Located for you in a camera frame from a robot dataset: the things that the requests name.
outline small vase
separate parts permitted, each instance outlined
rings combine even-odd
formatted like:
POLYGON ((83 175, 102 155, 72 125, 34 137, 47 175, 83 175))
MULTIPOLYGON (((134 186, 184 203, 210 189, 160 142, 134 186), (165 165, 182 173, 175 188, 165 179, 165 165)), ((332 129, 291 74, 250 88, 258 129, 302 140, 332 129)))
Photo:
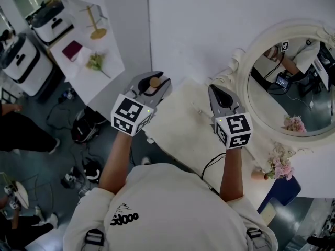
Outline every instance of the small vase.
POLYGON ((264 173, 262 171, 253 171, 251 173, 251 178, 255 180, 267 180, 269 176, 267 175, 267 173, 264 173))

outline blue chair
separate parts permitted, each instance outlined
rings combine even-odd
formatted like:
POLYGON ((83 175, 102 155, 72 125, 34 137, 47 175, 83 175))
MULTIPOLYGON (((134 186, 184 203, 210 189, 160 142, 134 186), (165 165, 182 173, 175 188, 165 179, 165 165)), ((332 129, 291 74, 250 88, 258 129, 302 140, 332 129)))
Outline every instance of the blue chair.
POLYGON ((289 181, 286 178, 277 179, 257 212, 261 213, 271 198, 277 199, 283 206, 286 206, 292 202, 301 190, 302 188, 295 177, 292 177, 289 181))

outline white mirror frame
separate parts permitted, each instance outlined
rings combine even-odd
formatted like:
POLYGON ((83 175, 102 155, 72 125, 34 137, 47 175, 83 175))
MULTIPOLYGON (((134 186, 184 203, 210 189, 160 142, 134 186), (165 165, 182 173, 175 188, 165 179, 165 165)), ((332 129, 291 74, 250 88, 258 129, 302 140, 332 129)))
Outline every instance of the white mirror frame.
POLYGON ((287 146, 314 148, 335 142, 335 127, 330 128, 323 134, 311 136, 293 136, 294 132, 281 133, 264 123, 253 110, 248 96, 248 80, 250 71, 256 60, 273 45, 297 37, 307 37, 320 40, 335 47, 335 31, 321 22, 313 20, 290 20, 285 21, 262 33, 248 48, 247 52, 239 61, 238 69, 233 73, 235 77, 235 89, 242 104, 250 113, 253 121, 259 127, 259 132, 267 138, 280 142, 287 146))

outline sneaker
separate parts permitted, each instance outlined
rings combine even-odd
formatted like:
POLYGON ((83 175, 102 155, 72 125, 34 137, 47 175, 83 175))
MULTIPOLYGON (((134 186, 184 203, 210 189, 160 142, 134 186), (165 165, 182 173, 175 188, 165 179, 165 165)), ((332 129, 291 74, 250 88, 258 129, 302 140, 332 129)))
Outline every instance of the sneaker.
POLYGON ((41 222, 45 221, 45 218, 42 214, 42 210, 40 209, 39 206, 35 206, 35 215, 38 216, 41 219, 41 222))
POLYGON ((50 223, 55 229, 58 228, 58 218, 56 214, 54 213, 51 214, 51 216, 49 217, 48 223, 50 223))
POLYGON ((56 151, 56 149, 59 147, 59 145, 61 144, 60 139, 58 138, 55 138, 55 139, 56 139, 56 146, 49 152, 49 154, 53 154, 56 151))
POLYGON ((151 165, 151 160, 149 157, 145 156, 142 158, 142 162, 141 162, 141 165, 151 165))

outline maroon book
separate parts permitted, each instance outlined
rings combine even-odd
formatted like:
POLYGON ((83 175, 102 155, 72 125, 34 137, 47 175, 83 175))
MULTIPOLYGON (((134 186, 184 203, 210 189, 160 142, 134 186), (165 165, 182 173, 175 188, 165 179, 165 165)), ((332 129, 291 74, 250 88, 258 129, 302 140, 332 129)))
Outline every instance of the maroon book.
POLYGON ((82 47, 83 46, 79 44, 77 41, 72 41, 70 44, 68 44, 66 48, 62 50, 62 52, 70 61, 73 62, 76 60, 78 52, 82 47))

